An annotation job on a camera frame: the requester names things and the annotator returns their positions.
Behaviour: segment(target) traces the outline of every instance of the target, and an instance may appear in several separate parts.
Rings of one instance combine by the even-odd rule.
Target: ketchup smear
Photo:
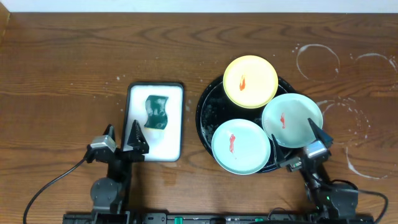
[[[232,155],[234,154],[234,141],[235,141],[236,137],[234,134],[231,135],[231,137],[229,138],[229,151],[232,153]]]
[[[245,80],[244,80],[244,76],[245,76],[245,75],[242,75],[241,83],[239,84],[239,89],[240,89],[241,91],[244,90],[244,87],[246,87],[246,82],[245,82]]]
[[[285,113],[282,113],[282,116],[280,117],[280,122],[282,122],[283,124],[282,129],[285,129]]]

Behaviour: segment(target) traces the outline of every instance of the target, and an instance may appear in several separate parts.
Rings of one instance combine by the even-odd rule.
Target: wooden table
[[[0,222],[21,223],[36,191],[108,123],[120,144],[127,86],[143,80],[184,83],[184,138],[177,162],[134,165],[132,208],[312,208],[299,173],[230,174],[198,138],[202,91],[236,57],[254,54],[325,112],[331,178],[386,194],[382,223],[396,223],[397,37],[398,16],[382,14],[11,14],[0,49]],[[105,164],[83,164],[36,200],[29,223],[91,211],[90,187],[105,175]],[[376,217],[382,204],[360,195],[358,211]]]

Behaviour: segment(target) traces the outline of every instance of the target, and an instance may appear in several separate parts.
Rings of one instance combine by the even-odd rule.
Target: white background
[[[0,0],[10,12],[398,12],[398,0]]]

